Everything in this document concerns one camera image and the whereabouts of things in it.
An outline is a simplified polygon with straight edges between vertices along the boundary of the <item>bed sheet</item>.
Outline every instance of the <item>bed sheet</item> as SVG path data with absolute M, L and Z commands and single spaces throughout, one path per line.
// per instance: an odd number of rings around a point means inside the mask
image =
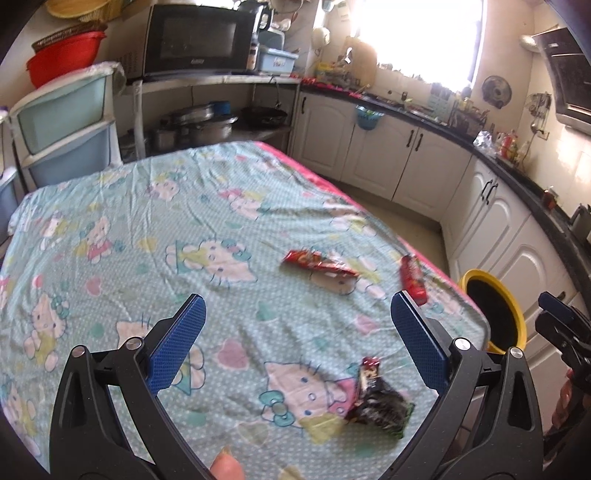
M 377 479 L 433 405 L 390 319 L 409 247 L 379 220 L 265 144 L 235 142 L 148 158 L 46 187 L 11 220 L 0 275 L 0 399 L 48 468 L 54 396 L 72 347 L 114 349 L 172 316 L 190 293 L 207 322 L 158 395 L 209 465 L 224 446 L 247 478 Z M 284 265 L 292 248 L 335 252 L 361 276 Z M 425 314 L 475 345 L 488 324 L 428 263 Z M 415 404 L 402 440 L 345 424 L 358 365 L 382 358 Z M 149 458 L 113 399 L 130 444 Z

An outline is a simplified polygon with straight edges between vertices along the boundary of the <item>metal screw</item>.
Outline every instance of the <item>metal screw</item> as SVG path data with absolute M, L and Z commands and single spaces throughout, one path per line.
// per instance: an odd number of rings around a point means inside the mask
M 523 351 L 520 348 L 517 348 L 516 346 L 512 346 L 509 350 L 509 353 L 513 355 L 515 358 L 523 357 Z
M 458 338 L 453 343 L 458 350 L 469 350 L 470 349 L 470 342 L 468 340 L 466 340 L 465 338 Z
M 75 346 L 72 349 L 72 356 L 74 358 L 78 358 L 79 356 L 84 355 L 84 351 L 85 351 L 85 349 L 84 349 L 84 347 L 82 345 Z
M 125 347 L 127 350 L 137 350 L 141 346 L 142 339 L 140 337 L 133 337 L 125 342 Z

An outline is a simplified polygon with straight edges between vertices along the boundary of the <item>yellow trash bin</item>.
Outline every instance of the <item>yellow trash bin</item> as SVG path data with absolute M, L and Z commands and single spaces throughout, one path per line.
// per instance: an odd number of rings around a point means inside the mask
M 491 326 L 487 350 L 505 353 L 512 346 L 522 350 L 527 343 L 527 328 L 519 304 L 509 290 L 484 270 L 468 270 L 459 287 L 478 305 Z

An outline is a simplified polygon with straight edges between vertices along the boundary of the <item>person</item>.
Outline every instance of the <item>person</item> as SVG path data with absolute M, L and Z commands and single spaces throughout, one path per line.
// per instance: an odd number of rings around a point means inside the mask
M 213 461 L 209 471 L 217 480 L 246 480 L 242 465 L 228 447 L 224 447 Z
M 552 414 L 552 426 L 555 429 L 559 429 L 563 423 L 569 418 L 569 402 L 571 397 L 573 396 L 573 384 L 570 381 L 571 377 L 573 376 L 572 369 L 566 372 L 567 381 L 564 383 L 562 388 L 560 389 L 560 398 L 556 403 L 556 409 Z M 591 407 L 591 395 L 585 395 L 583 397 L 583 407 L 589 409 Z

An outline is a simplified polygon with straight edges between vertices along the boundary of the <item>black countertop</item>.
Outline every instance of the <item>black countertop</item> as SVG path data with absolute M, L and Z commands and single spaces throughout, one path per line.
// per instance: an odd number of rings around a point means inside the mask
M 530 209 L 532 216 L 548 236 L 566 270 L 569 272 L 569 276 L 577 291 L 582 295 L 587 311 L 591 313 L 591 278 L 589 277 L 591 274 L 591 246 L 587 243 L 582 245 L 574 238 L 568 228 L 569 218 L 559 207 L 552 212 L 548 212 L 542 206 L 541 196 L 544 190 L 533 180 L 515 170 L 509 164 L 486 155 L 474 147 L 472 142 L 461 134 L 454 132 L 444 125 L 439 125 L 434 121 L 429 121 L 411 112 L 407 112 L 401 106 L 390 105 L 387 102 L 381 102 L 368 96 L 358 99 L 351 97 L 345 91 L 310 85 L 302 85 L 301 90 L 303 92 L 345 100 L 376 112 L 382 112 L 400 118 L 460 145 L 472 155 L 482 160 Z

